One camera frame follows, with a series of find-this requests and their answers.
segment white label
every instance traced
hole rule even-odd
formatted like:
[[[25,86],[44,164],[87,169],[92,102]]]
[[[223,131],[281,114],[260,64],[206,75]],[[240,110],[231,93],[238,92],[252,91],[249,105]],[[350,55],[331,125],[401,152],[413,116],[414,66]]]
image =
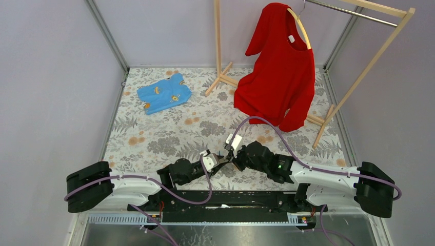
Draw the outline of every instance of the white label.
[[[290,36],[288,36],[288,39],[290,40],[290,43],[294,43],[294,37],[293,37],[293,35],[290,35]]]

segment blue shirt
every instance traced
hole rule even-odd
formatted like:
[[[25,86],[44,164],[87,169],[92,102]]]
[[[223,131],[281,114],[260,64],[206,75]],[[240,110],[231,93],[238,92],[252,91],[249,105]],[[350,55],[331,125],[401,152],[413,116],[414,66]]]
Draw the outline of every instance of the blue shirt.
[[[169,79],[138,89],[137,95],[145,102],[145,113],[150,115],[187,102],[192,92],[184,85],[183,76],[176,73]]]

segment lavender wall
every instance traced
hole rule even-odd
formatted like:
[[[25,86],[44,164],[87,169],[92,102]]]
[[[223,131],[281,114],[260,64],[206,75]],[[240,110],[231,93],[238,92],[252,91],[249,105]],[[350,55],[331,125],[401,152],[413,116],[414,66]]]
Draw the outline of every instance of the lavender wall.
[[[84,1],[2,1],[0,33],[0,245],[62,245],[123,72]]]
[[[271,0],[221,0],[222,62],[253,65],[257,56],[245,57],[261,10]],[[282,1],[296,14],[302,0]],[[355,6],[323,0],[346,9]],[[127,63],[132,66],[215,65],[213,0],[97,0]],[[301,21],[314,51],[316,64],[324,64],[349,15],[307,3]]]
[[[387,220],[394,245],[433,245],[435,2],[374,2],[403,10],[414,7],[416,13],[346,101],[342,113],[359,162],[375,163],[403,190],[403,198],[393,205],[393,217]],[[391,31],[368,20],[355,25],[330,70],[338,97]]]

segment floral carpet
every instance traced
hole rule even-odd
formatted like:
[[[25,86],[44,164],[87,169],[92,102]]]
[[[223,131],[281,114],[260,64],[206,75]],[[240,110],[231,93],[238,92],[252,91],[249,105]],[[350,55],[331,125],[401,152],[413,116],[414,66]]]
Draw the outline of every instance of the floral carpet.
[[[238,80],[250,72],[252,68],[233,68],[227,75]],[[192,91],[191,98],[182,105],[146,115],[145,103],[139,100],[137,89],[169,78],[174,73],[183,75],[185,85]],[[235,88],[232,86],[219,83],[208,97],[205,96],[215,78],[215,68],[130,69],[104,160],[115,170],[155,176],[158,169],[179,158],[197,161],[199,153],[205,149],[226,155],[225,139],[248,116],[233,107]],[[329,106],[325,85],[317,69],[310,113],[324,117]],[[305,162],[346,166],[337,123],[333,120],[326,127],[319,145],[313,149],[319,129],[319,126],[305,121],[300,129],[283,135],[295,154]],[[288,155],[278,135],[267,125],[246,123],[238,134],[246,145],[257,140],[274,153]],[[240,172],[231,163],[213,176],[211,182],[214,190],[296,189],[292,184],[275,183],[258,171],[245,169]],[[208,185],[202,177],[179,186],[179,189],[206,190]]]

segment red long-sleeve shirt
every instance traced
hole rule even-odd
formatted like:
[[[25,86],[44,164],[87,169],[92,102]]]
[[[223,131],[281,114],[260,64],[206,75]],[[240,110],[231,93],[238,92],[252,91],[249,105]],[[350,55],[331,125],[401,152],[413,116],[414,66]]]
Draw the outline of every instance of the red long-sleeve shirt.
[[[263,117],[284,132],[304,125],[314,97],[315,74],[313,52],[298,35],[287,8],[285,4],[272,3],[263,9],[245,53],[261,54],[254,71],[239,81],[234,94],[235,108]],[[252,119],[250,123],[263,122]]]

